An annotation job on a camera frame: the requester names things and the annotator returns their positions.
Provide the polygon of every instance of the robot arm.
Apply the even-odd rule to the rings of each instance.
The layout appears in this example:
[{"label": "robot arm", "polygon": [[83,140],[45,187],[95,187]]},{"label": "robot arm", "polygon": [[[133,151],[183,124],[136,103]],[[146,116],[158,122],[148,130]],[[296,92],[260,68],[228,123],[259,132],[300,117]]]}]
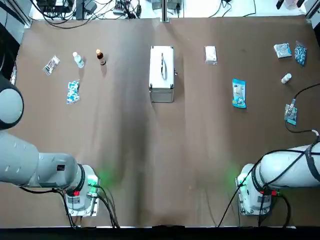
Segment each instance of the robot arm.
[{"label": "robot arm", "polygon": [[[305,151],[309,146],[291,148],[291,150]],[[313,153],[320,153],[320,145],[312,148]],[[259,215],[262,198],[262,212],[267,214],[270,210],[271,195],[263,191],[265,184],[276,179],[289,165],[301,155],[298,152],[279,151],[265,155],[261,162],[254,167],[247,164],[243,167],[241,174],[236,178],[237,187],[243,182],[238,192],[239,205],[243,215]],[[320,185],[320,155],[312,155],[313,164],[303,154],[281,177],[268,184],[269,189],[316,187]]]},{"label": "robot arm", "polygon": [[88,165],[65,153],[42,153],[6,132],[22,118],[19,90],[0,75],[0,182],[27,188],[62,190],[72,216],[96,216],[99,179]]}]

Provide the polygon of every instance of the plastic bottle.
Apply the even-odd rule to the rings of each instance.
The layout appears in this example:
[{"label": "plastic bottle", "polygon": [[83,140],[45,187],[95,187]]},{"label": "plastic bottle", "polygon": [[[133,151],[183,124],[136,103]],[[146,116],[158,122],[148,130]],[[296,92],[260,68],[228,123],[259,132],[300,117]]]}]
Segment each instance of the plastic bottle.
[{"label": "plastic bottle", "polygon": [[85,66],[85,63],[82,60],[81,56],[78,53],[74,52],[73,57],[74,57],[74,61],[78,65],[78,67],[82,69]]},{"label": "plastic bottle", "polygon": [[100,49],[96,50],[96,57],[99,59],[100,65],[105,65],[106,64],[106,60],[104,58],[104,54],[100,51]]},{"label": "plastic bottle", "polygon": [[292,78],[292,75],[290,73],[287,73],[282,79],[281,82],[283,84],[285,84],[286,82],[288,82],[290,79]]}]

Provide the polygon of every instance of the brown table surface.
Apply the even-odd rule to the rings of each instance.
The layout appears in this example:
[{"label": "brown table surface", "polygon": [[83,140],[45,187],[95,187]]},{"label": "brown table surface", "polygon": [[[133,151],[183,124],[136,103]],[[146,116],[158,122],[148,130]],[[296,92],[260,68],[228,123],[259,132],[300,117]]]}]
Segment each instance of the brown table surface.
[{"label": "brown table surface", "polygon": [[[278,59],[274,44],[307,48],[305,67]],[[174,103],[149,99],[151,45],[174,46],[179,75]],[[204,63],[204,46],[216,46],[218,65]],[[96,49],[107,58],[100,67]],[[72,53],[85,58],[79,69]],[[51,76],[42,71],[57,55]],[[310,24],[298,17],[96,20],[75,29],[33,22],[18,58],[17,86],[24,97],[21,122],[10,133],[40,152],[72,154],[91,165],[114,194],[122,226],[218,223],[235,190],[235,177],[275,149],[310,144],[314,135],[285,128],[284,107],[294,94],[319,82],[320,49]],[[283,85],[286,72],[292,80]],[[232,106],[232,79],[246,81],[247,109]],[[80,79],[80,101],[66,104],[68,82]],[[298,128],[320,127],[319,89],[297,99]],[[58,195],[34,195],[0,184],[0,226],[67,226]],[[285,189],[291,225],[320,225],[317,188]],[[109,226],[104,206],[84,226]],[[281,226],[282,201],[263,224]],[[242,226],[257,224],[241,216]],[[225,226],[237,226],[237,202]]]}]

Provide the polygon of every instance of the blue snack bag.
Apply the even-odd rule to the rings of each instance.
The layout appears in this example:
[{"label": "blue snack bag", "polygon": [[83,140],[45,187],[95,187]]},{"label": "blue snack bag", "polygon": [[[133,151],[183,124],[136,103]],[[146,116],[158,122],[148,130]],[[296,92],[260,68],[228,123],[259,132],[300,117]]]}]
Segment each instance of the blue snack bag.
[{"label": "blue snack bag", "polygon": [[305,65],[307,58],[307,49],[298,41],[296,41],[296,46],[294,49],[294,58],[296,62],[301,66]]},{"label": "blue snack bag", "polygon": [[232,105],[236,108],[245,109],[246,106],[246,82],[238,79],[232,80],[233,100]]}]

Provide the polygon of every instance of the white box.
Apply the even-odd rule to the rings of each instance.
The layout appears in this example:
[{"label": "white box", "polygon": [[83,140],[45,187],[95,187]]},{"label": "white box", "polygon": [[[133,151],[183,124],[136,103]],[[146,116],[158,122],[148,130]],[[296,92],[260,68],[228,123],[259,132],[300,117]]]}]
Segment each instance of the white box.
[{"label": "white box", "polygon": [[175,87],[174,47],[151,46],[149,93],[153,103],[172,103]]}]

